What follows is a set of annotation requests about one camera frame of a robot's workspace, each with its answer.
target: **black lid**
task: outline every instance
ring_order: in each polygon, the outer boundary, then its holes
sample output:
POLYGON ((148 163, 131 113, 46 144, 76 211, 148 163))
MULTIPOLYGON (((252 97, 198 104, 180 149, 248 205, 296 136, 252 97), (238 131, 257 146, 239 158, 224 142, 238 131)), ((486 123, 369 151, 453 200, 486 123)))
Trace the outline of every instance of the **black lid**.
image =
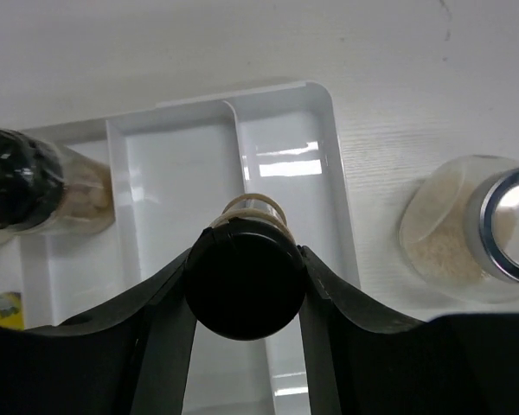
POLYGON ((61 166, 49 145, 0 130, 0 229, 30 229, 44 222, 63 194, 61 166))
POLYGON ((185 265, 189 307, 208 329, 235 340, 271 335, 299 312, 304 261, 278 229, 234 219, 207 228, 185 265))

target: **yellow packet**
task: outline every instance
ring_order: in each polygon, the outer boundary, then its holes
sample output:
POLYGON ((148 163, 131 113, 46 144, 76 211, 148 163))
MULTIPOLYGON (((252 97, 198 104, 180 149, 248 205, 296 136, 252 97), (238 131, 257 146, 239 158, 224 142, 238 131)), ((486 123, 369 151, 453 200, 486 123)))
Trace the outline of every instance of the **yellow packet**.
POLYGON ((4 292, 0 294, 0 326, 23 330, 21 294, 4 292))

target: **silver lid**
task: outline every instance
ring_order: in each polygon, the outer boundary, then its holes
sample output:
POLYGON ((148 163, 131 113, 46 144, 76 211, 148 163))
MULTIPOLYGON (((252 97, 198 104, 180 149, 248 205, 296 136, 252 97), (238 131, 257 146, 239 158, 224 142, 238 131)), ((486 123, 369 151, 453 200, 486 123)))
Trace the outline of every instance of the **silver lid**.
POLYGON ((465 238, 491 275, 519 283, 519 169, 492 176, 470 198, 465 238))

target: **tabletop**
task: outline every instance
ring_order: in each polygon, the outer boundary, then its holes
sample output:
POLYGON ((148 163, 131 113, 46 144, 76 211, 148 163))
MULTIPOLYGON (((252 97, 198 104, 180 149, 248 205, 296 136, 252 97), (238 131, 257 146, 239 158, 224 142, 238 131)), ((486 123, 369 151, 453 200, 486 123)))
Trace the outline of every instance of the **tabletop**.
MULTIPOLYGON (((423 319, 479 310, 411 276, 396 227, 420 181, 446 160, 519 159, 519 0, 0 2, 0 126, 293 80, 316 80, 334 99, 362 289, 423 319)), ((258 361, 265 345, 197 336, 204 355, 220 356, 200 370, 218 378, 189 384, 187 411, 215 413, 207 408, 229 402, 244 413, 249 397, 261 403, 250 413, 272 413, 270 397, 254 392, 269 390, 258 361), (221 386, 203 392, 225 379, 220 362, 229 360, 241 402, 225 402, 231 394, 221 386)), ((277 405, 277 413, 303 413, 295 402, 277 405)))

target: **plastic tray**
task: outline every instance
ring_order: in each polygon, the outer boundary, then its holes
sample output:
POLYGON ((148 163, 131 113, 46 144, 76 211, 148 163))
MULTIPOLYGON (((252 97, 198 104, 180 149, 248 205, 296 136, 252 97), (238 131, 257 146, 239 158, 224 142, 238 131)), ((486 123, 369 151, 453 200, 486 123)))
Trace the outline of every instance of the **plastic tray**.
MULTIPOLYGON (((0 246, 0 291, 22 291, 29 327, 58 324, 150 277, 243 192, 271 196, 296 241, 359 285, 332 103, 319 84, 164 103, 27 132, 109 163, 117 217, 93 237, 31 236, 0 246)), ((215 408, 309 411, 297 321, 248 343, 198 326, 185 411, 215 408)))

